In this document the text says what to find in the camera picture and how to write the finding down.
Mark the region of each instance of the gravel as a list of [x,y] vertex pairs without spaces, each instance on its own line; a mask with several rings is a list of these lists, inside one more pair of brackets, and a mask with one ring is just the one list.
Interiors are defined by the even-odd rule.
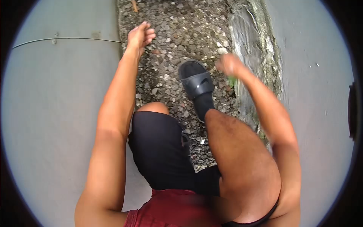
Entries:
[[216,109],[239,116],[239,106],[228,78],[219,73],[214,61],[220,54],[232,52],[228,29],[228,8],[221,0],[142,0],[139,12],[129,1],[118,0],[119,34],[127,46],[127,34],[143,21],[149,21],[157,37],[145,48],[136,81],[136,108],[159,101],[168,106],[184,133],[191,140],[190,153],[196,171],[216,165],[210,151],[205,126],[195,115],[193,103],[179,81],[178,65],[186,59],[201,61],[210,72],[215,90]]

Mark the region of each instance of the thigh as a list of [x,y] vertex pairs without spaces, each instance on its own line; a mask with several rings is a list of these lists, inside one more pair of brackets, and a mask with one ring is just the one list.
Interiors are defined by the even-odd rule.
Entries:
[[140,111],[132,118],[129,145],[139,172],[151,188],[195,190],[189,151],[182,147],[182,128],[170,115]]

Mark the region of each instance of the right arm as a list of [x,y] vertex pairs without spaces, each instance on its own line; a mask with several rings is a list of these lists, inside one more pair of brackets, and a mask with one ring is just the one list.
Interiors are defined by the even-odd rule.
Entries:
[[301,168],[299,147],[289,114],[275,94],[238,57],[232,54],[222,56],[217,68],[238,78],[248,89],[261,126],[271,144],[282,184],[278,206],[270,218],[296,211],[300,206]]

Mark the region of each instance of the black slide sandal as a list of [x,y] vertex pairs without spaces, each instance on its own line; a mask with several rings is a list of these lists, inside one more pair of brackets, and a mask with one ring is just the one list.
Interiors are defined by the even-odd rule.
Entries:
[[[211,92],[212,94],[214,91],[211,75],[200,61],[189,59],[181,63],[179,65],[179,79],[188,98],[192,101],[204,93]],[[194,111],[198,119],[204,123],[198,116],[195,106]]]

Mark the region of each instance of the fist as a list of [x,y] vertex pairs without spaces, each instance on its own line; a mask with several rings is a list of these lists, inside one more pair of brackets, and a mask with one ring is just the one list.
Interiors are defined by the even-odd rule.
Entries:
[[139,57],[144,52],[144,47],[152,42],[156,37],[155,30],[149,29],[150,23],[144,21],[129,32],[127,36],[127,48],[135,49],[139,52]]
[[239,71],[247,69],[241,60],[234,54],[222,55],[216,63],[216,68],[232,77],[236,77]]

